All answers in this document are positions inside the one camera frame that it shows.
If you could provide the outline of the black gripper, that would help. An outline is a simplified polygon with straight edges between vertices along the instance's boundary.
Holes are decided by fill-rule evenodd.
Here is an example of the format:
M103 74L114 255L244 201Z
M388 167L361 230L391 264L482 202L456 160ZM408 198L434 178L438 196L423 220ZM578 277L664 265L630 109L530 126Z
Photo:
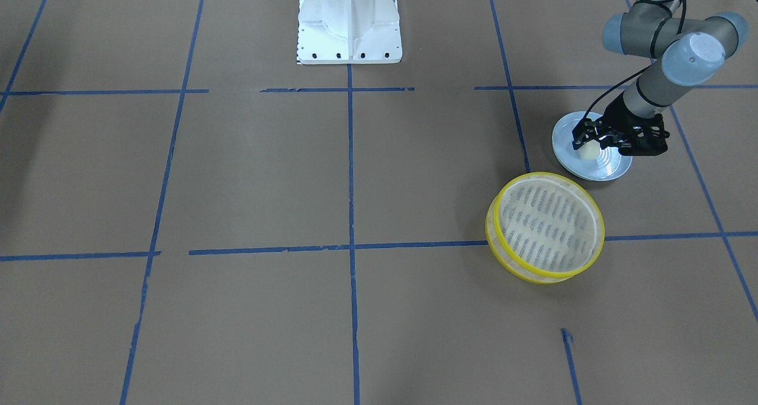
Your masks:
M576 151L591 142L601 150L658 151L658 106L639 90L625 90L600 117L580 119L571 133Z

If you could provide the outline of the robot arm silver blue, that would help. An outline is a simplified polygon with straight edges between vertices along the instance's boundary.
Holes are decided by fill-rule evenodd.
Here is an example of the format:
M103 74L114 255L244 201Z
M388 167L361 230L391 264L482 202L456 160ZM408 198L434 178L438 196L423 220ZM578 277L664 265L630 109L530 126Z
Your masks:
M625 79L620 93L598 119L585 114L572 130L572 148L595 142L622 156L658 156L670 136L663 111L708 81L736 54L749 35L747 20L721 12L687 19L687 0L635 0L614 15L603 31L612 52L646 57L650 67Z

